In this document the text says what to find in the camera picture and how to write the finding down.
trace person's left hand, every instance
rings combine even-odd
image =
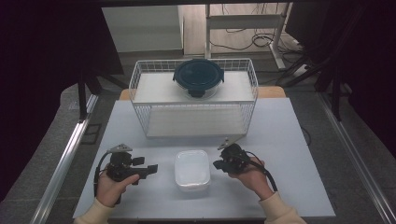
[[[99,176],[96,199],[106,207],[114,207],[117,199],[125,192],[126,187],[138,179],[139,175],[131,175],[121,182],[116,182],[108,177],[106,170],[104,170]]]

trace metal rail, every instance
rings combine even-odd
[[[355,166],[355,169],[361,178],[361,182],[363,183],[364,187],[366,187],[369,195],[371,196],[379,215],[384,220],[384,223],[396,223],[396,216],[389,205],[387,197],[385,196],[381,187],[375,181],[369,168],[364,163],[361,154],[355,147],[353,141],[350,139],[346,129],[344,128],[343,123],[341,121],[338,121],[335,115],[332,113],[331,103],[329,102],[326,93],[321,93],[319,95],[319,98],[322,102],[323,108],[325,109],[329,117],[330,122],[332,123],[332,126],[334,127],[342,144],[344,145],[346,153],[352,161],[352,164]]]
[[[31,224],[45,223],[47,221],[50,210],[55,203],[55,199],[58,196],[59,190],[61,189],[62,183],[64,182],[69,167],[76,154],[78,144],[82,138],[82,135],[84,134],[85,129],[88,126],[97,98],[97,96],[91,95],[90,99],[88,100],[88,116],[85,120],[76,125],[76,128],[73,131],[64,150],[64,154],[62,155],[58,166],[56,167],[55,172],[53,173],[52,178],[47,185],[46,191],[44,192],[43,197],[41,198],[41,201],[35,210],[35,214],[30,221]]]

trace white shelf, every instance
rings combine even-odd
[[[227,71],[224,83],[218,85],[217,92],[209,99],[192,99],[186,95],[175,81],[172,72],[142,73],[133,103],[139,104],[217,104],[254,102],[255,98],[246,71]]]
[[[147,137],[233,135],[247,132],[239,105],[153,107]]]

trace black cable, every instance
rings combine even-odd
[[[235,48],[231,48],[231,47],[224,46],[224,45],[217,45],[217,44],[213,44],[213,43],[212,43],[212,41],[210,41],[210,40],[209,40],[209,43],[210,43],[211,45],[215,46],[215,47],[226,48],[226,49],[233,49],[233,50],[244,50],[244,49],[248,49],[248,48],[250,48],[250,46],[252,46],[252,45],[253,45],[253,43],[251,43],[250,45],[248,45],[248,46],[247,46],[247,47],[245,47],[245,48],[242,48],[242,49],[235,49]]]
[[[308,135],[308,141],[307,141],[306,145],[307,145],[307,146],[310,146],[310,145],[311,145],[311,142],[312,142],[311,134],[310,134],[309,131],[308,131],[307,129],[305,129],[303,126],[300,125],[300,127],[301,127],[301,129]]]
[[[105,155],[100,159],[98,166],[95,169],[95,175],[93,176],[93,195],[96,197],[96,193],[98,190],[98,183],[99,183],[99,174],[101,173],[100,167],[102,166],[102,162],[105,159],[105,157],[110,154],[109,152],[106,152]]]
[[[289,77],[291,75],[293,75],[297,69],[305,62],[308,60],[308,57],[306,55],[303,55],[303,57],[301,57],[299,60],[297,60],[294,64],[292,64],[288,70],[286,70],[282,76],[278,79],[278,81],[276,82],[276,86],[280,86],[280,82],[282,79],[284,79],[285,77]]]
[[[274,180],[274,178],[272,177],[271,173],[270,173],[268,170],[265,169],[265,167],[264,167],[263,164],[262,164],[262,161],[260,161],[260,159],[259,159],[256,155],[254,155],[253,153],[248,152],[248,151],[245,151],[245,152],[246,152],[246,153],[250,153],[250,154],[252,154],[254,157],[256,157],[257,160],[260,162],[260,164],[258,164],[258,163],[255,162],[255,161],[251,161],[251,160],[247,161],[246,159],[244,159],[244,158],[242,158],[242,157],[239,157],[239,156],[237,156],[237,155],[232,155],[232,157],[235,157],[235,158],[237,158],[237,159],[239,159],[239,160],[241,160],[241,161],[246,161],[246,162],[248,162],[249,164],[251,164],[251,165],[255,166],[256,168],[258,168],[263,174],[265,174],[265,175],[267,176],[268,180],[269,180],[270,183],[271,183],[271,186],[273,187],[273,190],[274,190],[274,191],[277,191],[277,186],[276,186],[275,180]]]
[[[293,53],[301,53],[301,54],[304,54],[304,50],[296,50],[296,49],[289,49],[287,46],[286,46],[286,44],[285,44],[285,42],[283,42],[283,39],[282,38],[279,38],[279,40],[280,40],[280,42],[282,42],[282,45],[284,46],[284,47],[281,47],[281,46],[277,46],[277,50],[279,50],[280,52],[285,52],[285,53],[287,53],[287,52],[293,52]]]
[[[253,156],[257,159],[257,161],[258,161],[262,166],[264,166],[264,164],[262,164],[262,161],[261,161],[253,152],[246,151],[246,153],[250,153],[251,155],[253,155]]]
[[[267,40],[267,43],[265,43],[263,45],[257,44],[256,41],[259,39]],[[253,37],[251,37],[251,41],[254,44],[254,46],[256,46],[258,48],[264,48],[264,47],[269,46],[270,43],[273,41],[273,39],[266,35],[263,35],[263,34],[255,34]]]
[[[265,9],[265,14],[267,14],[267,3],[262,4],[262,14],[264,14],[264,9]]]

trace white plastic container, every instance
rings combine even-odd
[[[206,152],[189,150],[177,153],[175,179],[178,187],[185,192],[207,189],[210,184],[210,170]]]

